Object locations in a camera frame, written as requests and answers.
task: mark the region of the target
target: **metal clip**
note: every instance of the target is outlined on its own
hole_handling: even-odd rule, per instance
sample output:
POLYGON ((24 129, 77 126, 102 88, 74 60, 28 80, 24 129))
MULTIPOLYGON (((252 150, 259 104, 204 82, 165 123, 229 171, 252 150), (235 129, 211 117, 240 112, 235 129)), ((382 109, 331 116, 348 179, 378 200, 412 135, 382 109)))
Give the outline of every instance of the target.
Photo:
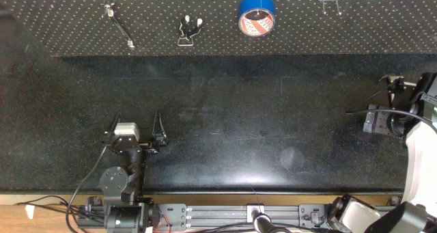
POLYGON ((120 30, 120 32, 123 34, 125 39, 128 41, 128 48, 133 51, 136 49, 136 46, 134 45, 134 41, 129 36, 129 34, 124 30, 124 28, 120 25, 118 20, 114 17, 114 9, 112 8, 115 5, 114 1, 105 1, 103 3, 104 5, 104 14, 102 15, 102 18, 108 14, 108 17, 112 20, 112 22, 115 24, 115 26, 120 30))
POLYGON ((335 1, 335 4, 337 5, 337 11, 338 11, 339 15, 341 15, 340 6, 339 6, 339 0, 318 0, 318 1, 322 2, 323 14, 326 14, 325 1, 335 1))
POLYGON ((178 46, 192 46, 194 45, 193 36, 196 36, 200 33, 200 31, 203 29, 202 26, 202 19, 197 19, 197 26, 194 30, 190 31, 188 30, 188 23, 190 22, 190 16, 186 15, 185 18, 183 18, 180 21, 179 26, 179 40, 178 40, 178 46))

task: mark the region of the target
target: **red and white label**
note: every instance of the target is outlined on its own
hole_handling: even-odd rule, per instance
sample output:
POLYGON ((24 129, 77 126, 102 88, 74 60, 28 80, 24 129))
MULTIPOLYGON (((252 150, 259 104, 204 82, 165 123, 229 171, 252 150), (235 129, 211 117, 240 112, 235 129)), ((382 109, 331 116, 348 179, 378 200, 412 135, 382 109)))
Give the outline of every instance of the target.
POLYGON ((273 17, 270 14, 261 20, 250 20, 246 17, 243 17, 241 19, 240 27, 246 35, 264 35, 273 28, 273 17))

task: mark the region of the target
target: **clamp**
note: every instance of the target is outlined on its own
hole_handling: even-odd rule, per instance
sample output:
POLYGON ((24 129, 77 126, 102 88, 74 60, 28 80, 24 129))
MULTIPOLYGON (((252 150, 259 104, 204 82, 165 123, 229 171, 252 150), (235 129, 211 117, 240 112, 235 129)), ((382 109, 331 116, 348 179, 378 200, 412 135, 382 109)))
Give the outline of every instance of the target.
POLYGON ((125 39, 128 41, 128 48, 133 51, 136 49, 136 46, 134 45, 134 41, 129 36, 129 34, 124 30, 124 28, 120 25, 118 20, 114 17, 114 9, 112 8, 115 5, 114 1, 105 1, 103 3, 104 5, 104 14, 102 15, 102 18, 108 14, 108 17, 112 20, 112 22, 115 24, 115 26, 121 31, 125 39))
POLYGON ((197 19, 197 26, 192 31, 188 30, 188 23, 189 22, 190 22, 189 15, 186 15, 185 18, 183 18, 180 21, 178 46, 192 46, 192 45, 194 45, 193 36, 196 36, 197 34, 199 34, 200 31, 203 29, 203 26, 202 26, 203 21, 201 18, 197 19))

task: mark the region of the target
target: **black pegboard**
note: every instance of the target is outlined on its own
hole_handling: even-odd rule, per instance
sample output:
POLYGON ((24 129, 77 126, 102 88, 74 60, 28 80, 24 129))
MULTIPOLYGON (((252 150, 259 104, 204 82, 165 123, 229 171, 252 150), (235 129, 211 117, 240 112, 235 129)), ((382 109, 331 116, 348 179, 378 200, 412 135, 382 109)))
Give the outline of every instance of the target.
POLYGON ((137 50, 105 16, 104 0, 0 0, 55 56, 437 53, 436 0, 274 0, 276 25, 262 38, 238 28, 241 0, 115 0, 137 50), (194 47, 178 47, 178 23, 202 18, 194 47))

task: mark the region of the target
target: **black tabletop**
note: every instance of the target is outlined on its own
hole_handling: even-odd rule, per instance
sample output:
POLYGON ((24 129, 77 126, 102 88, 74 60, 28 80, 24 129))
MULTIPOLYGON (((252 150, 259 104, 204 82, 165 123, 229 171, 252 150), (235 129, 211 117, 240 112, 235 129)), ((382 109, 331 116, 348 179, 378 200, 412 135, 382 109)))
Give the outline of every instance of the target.
MULTIPOLYGON (((146 140, 156 110, 170 143, 147 157, 146 193, 399 193, 403 143, 364 133, 365 116, 344 113, 383 87, 384 74, 415 82, 437 62, 435 55, 56 58, 16 28, 1 38, 2 193, 71 193, 116 111, 146 140)), ((83 191, 99 191, 100 174, 119 161, 106 153, 83 191)))

